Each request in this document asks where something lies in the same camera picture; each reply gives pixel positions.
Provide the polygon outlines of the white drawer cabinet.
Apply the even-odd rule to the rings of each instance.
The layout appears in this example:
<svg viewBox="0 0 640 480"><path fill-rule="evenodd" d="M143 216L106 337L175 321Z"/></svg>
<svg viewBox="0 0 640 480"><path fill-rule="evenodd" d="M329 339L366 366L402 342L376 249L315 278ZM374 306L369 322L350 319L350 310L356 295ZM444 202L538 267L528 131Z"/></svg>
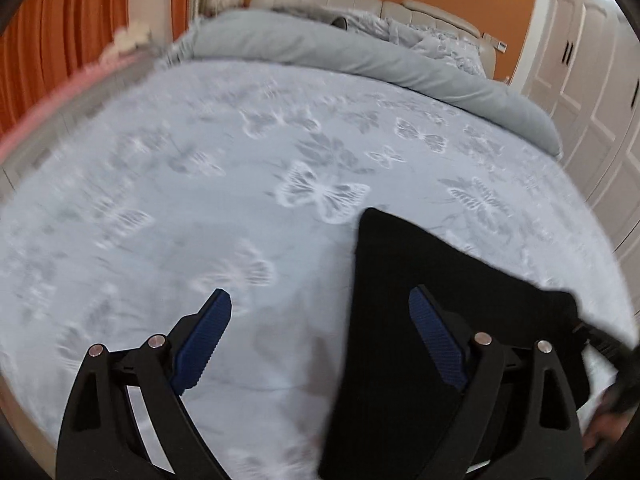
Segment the white drawer cabinet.
<svg viewBox="0 0 640 480"><path fill-rule="evenodd" d="M1 200L6 202L21 180L39 169L56 146L74 132L83 120L99 113L106 102L136 84L152 70L149 58L134 63L107 80L73 98L53 117L44 122L4 162L1 162Z"/></svg>

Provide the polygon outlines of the beige padded headboard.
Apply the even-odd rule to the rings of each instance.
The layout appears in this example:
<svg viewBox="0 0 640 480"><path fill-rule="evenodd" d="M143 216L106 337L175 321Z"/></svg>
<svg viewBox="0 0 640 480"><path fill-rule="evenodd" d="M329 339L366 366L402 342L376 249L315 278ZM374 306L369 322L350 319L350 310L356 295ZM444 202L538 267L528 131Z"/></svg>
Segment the beige padded headboard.
<svg viewBox="0 0 640 480"><path fill-rule="evenodd" d="M478 47L485 75L489 79L495 76L496 52L494 47L482 38L480 30L457 15L420 1L404 0L402 3L396 3L385 0L250 0L248 6L256 9L271 9L274 6L298 6L299 4L364 11L379 18L393 18L406 25L430 26L454 32L458 37L465 38Z"/></svg>

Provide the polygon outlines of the grey butterfly bedspread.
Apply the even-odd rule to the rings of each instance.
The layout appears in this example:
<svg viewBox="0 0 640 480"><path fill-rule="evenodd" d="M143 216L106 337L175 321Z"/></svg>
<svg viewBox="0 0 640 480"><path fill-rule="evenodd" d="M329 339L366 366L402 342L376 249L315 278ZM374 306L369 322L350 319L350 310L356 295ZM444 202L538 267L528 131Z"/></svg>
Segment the grey butterfly bedspread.
<svg viewBox="0 0 640 480"><path fill-rule="evenodd" d="M1 211L1 369L48 437L96 342L216 288L230 326L184 400L238 479L310 479L375 207L637 339L608 238L551 156L382 81L242 61L162 70L81 122Z"/></svg>

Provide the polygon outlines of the grey folded duvet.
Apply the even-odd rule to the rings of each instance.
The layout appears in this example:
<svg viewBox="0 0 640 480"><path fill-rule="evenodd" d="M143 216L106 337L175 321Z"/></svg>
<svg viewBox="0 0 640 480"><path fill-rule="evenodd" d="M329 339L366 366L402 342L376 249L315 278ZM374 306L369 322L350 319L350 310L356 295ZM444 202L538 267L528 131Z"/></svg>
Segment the grey folded duvet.
<svg viewBox="0 0 640 480"><path fill-rule="evenodd" d="M562 154L549 115L506 84L306 18L259 9L230 10L194 22L168 47L163 62L171 66L203 58L318 68L388 82L487 119L551 156Z"/></svg>

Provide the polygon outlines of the pink cushion mat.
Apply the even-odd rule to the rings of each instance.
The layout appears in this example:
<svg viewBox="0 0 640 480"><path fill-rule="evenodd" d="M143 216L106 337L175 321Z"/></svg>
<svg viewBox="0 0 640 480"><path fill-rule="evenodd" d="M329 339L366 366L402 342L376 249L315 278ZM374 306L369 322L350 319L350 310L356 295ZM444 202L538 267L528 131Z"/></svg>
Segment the pink cushion mat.
<svg viewBox="0 0 640 480"><path fill-rule="evenodd" d="M2 134L1 161L4 162L38 127L62 110L64 105L70 104L73 98L148 57L147 53L137 53L115 61L89 64L78 70L64 84L32 106L11 130Z"/></svg>

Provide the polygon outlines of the white flower plush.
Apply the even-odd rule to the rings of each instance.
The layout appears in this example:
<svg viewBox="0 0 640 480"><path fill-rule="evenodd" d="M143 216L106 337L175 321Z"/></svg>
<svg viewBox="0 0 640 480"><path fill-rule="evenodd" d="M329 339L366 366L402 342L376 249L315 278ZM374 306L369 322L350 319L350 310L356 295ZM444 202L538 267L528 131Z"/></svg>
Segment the white flower plush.
<svg viewBox="0 0 640 480"><path fill-rule="evenodd" d="M123 56L130 55L151 43L151 29L148 24L133 21L128 26L115 30L113 40L102 51L99 62L111 63Z"/></svg>

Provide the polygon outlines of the orange curtain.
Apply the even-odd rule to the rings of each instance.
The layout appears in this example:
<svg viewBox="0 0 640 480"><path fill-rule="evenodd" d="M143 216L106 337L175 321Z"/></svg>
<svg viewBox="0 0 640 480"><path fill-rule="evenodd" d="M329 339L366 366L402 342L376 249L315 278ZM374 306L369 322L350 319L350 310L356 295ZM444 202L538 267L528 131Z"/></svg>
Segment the orange curtain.
<svg viewBox="0 0 640 480"><path fill-rule="evenodd" d="M190 0L23 0L1 31L1 131L96 62L121 30L149 27L166 46L186 30Z"/></svg>

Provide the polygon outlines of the white wardrobe doors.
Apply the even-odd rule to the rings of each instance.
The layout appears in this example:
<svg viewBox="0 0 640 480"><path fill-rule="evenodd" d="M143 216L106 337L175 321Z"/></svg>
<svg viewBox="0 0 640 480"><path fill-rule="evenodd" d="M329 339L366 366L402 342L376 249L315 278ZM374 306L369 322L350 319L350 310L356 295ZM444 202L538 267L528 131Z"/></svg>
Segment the white wardrobe doors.
<svg viewBox="0 0 640 480"><path fill-rule="evenodd" d="M560 164L620 247L639 223L639 39L615 0L549 0L524 93L560 134Z"/></svg>

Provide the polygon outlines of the black pants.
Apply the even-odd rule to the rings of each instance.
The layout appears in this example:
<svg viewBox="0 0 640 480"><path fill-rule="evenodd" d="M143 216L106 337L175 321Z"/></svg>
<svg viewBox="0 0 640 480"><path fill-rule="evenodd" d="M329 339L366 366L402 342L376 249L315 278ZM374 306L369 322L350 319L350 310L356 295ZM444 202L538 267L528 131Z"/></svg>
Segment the black pants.
<svg viewBox="0 0 640 480"><path fill-rule="evenodd" d="M460 406L410 318L423 285L473 332L508 346L549 341L576 414L589 398L585 338L574 297L543 290L458 252L414 224L368 209L359 221L344 373L326 430L323 479L421 476Z"/></svg>

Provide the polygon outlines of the butterfly print pillow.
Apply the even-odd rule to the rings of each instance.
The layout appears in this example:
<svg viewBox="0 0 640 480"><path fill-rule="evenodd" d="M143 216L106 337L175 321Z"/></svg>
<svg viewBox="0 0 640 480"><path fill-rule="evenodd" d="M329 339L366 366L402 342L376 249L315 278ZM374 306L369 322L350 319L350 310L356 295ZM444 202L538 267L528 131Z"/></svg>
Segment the butterfly print pillow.
<svg viewBox="0 0 640 480"><path fill-rule="evenodd" d="M347 10L343 15L350 32L406 48L470 75L488 77L480 58L480 47L455 32L402 24L393 18L379 18L364 11Z"/></svg>

